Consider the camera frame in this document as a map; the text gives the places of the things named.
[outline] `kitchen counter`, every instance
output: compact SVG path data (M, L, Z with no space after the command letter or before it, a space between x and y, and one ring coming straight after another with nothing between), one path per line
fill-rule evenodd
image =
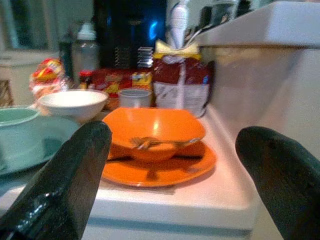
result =
M122 186L102 179L83 239L248 239L259 207L254 183L211 105L200 121L206 129L203 141L217 154L213 171L160 188ZM32 172L26 175L2 186L0 215Z

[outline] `orange plate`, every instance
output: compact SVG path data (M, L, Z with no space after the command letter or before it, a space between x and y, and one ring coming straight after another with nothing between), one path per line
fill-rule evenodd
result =
M121 151L121 147L113 145L108 159L125 156ZM181 149L177 155L203 157L172 157L159 163L115 160L105 164L102 177L129 186L162 187L199 177L213 169L217 161L215 152L201 141Z

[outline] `white countertop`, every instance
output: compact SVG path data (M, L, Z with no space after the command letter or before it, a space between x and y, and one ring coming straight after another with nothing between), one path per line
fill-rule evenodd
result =
M90 217L252 229L259 206L254 183L241 165L234 142L211 106L200 121L206 128L204 142L217 154L217 164L212 172L162 188L121 186L102 180ZM0 190L0 210L6 210L23 187L22 179L7 187L5 193Z

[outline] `fork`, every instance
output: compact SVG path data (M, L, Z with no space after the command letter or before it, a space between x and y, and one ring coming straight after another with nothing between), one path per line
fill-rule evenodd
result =
M134 148L139 150L148 150L149 148L152 148L160 144L173 144L175 145L176 148L181 148L185 145L193 144L199 140L200 140L199 137L195 137L186 141L172 141L172 140L161 141L155 137L145 136L145 137L133 137L131 138L130 141L134 145Z

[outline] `red package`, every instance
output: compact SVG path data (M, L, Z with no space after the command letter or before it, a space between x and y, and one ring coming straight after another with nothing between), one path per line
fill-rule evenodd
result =
M150 70L144 69L112 69L103 68L94 71L92 84L94 89L109 94L106 110L112 111L119 106L119 91L127 88L143 88L151 90Z
M153 64L153 90L159 108L187 109L201 117L212 93L213 65L166 55Z

